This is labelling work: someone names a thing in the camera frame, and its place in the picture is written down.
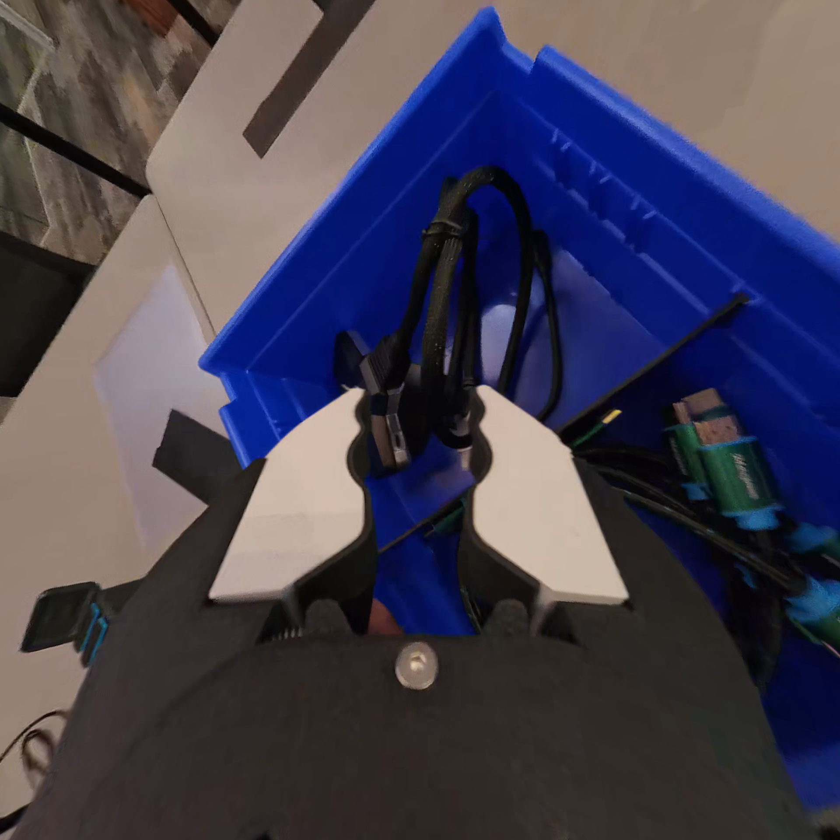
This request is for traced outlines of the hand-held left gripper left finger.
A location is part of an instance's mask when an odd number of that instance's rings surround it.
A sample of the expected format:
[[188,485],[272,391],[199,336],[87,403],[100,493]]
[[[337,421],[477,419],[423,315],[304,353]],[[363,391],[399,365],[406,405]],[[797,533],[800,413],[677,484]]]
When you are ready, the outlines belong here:
[[273,602],[284,623],[332,601],[367,624],[379,550],[370,472],[367,393],[348,390],[296,426],[261,463],[208,598]]

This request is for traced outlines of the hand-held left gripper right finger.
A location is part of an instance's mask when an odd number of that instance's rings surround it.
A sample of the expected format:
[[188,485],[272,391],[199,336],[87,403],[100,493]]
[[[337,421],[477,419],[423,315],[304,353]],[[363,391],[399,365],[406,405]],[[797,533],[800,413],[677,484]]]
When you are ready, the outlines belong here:
[[473,485],[458,583],[476,623],[517,602],[541,632],[557,605],[624,606],[629,592],[570,448],[494,388],[469,398]]

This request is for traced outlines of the blue plastic bin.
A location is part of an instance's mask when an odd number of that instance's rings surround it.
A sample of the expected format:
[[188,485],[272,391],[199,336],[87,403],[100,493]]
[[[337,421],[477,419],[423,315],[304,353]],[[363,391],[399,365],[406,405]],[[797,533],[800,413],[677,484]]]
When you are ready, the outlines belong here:
[[838,245],[549,47],[517,52],[478,12],[228,321],[223,381],[239,459],[266,455],[339,393],[342,330],[373,345],[408,299],[446,176],[499,165],[548,236],[565,424],[732,297],[752,302],[626,390],[581,447],[724,616],[722,549],[677,524],[720,500],[731,540],[775,531],[838,612]]

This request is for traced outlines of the black tape strip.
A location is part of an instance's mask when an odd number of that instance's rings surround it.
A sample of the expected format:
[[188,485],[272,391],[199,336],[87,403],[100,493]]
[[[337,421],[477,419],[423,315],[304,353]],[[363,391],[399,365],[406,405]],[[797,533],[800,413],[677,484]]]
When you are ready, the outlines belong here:
[[210,508],[243,513],[266,464],[243,466],[230,440],[172,409],[152,458],[153,468]]
[[260,103],[243,136],[263,159],[332,60],[340,2],[316,2],[322,16],[276,85]]

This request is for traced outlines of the black bin divider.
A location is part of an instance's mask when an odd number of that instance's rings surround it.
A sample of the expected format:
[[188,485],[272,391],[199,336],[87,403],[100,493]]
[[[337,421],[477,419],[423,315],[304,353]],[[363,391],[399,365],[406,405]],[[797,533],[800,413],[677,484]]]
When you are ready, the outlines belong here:
[[[670,358],[680,352],[690,342],[697,340],[699,336],[706,331],[721,328],[725,324],[728,324],[736,316],[737,312],[751,302],[751,297],[744,292],[734,295],[730,301],[718,310],[715,310],[705,321],[701,322],[685,337],[668,347],[667,350],[660,355],[654,357],[646,365],[637,369],[621,384],[604,394],[603,397],[586,407],[576,416],[573,416],[563,425],[552,427],[555,437],[563,441],[565,445],[572,448],[575,440],[581,438],[585,432],[591,430],[594,425],[596,425],[596,422],[601,420],[601,416],[607,414],[607,408],[612,407],[613,403],[616,401],[623,399],[623,394],[627,391],[627,389],[634,387],[636,382],[650,374],[652,371],[655,371],[660,365],[670,360]],[[447,499],[444,505],[434,510],[425,519],[417,521],[414,525],[412,525],[412,527],[395,537],[392,541],[386,543],[385,545],[380,545],[378,547],[379,553],[384,554],[385,552],[392,550],[403,541],[410,539],[417,531],[424,530],[426,527],[433,525],[435,522],[444,519],[451,511],[455,510],[459,503],[466,498],[468,489],[475,483],[475,480],[472,478],[467,480],[467,484],[457,496]]]

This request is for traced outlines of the dark cabinet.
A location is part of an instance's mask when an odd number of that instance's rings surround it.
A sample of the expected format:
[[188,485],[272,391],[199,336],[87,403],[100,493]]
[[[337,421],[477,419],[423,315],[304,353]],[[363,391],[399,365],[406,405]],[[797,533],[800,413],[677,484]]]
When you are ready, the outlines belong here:
[[17,397],[97,267],[1,233],[1,396]]

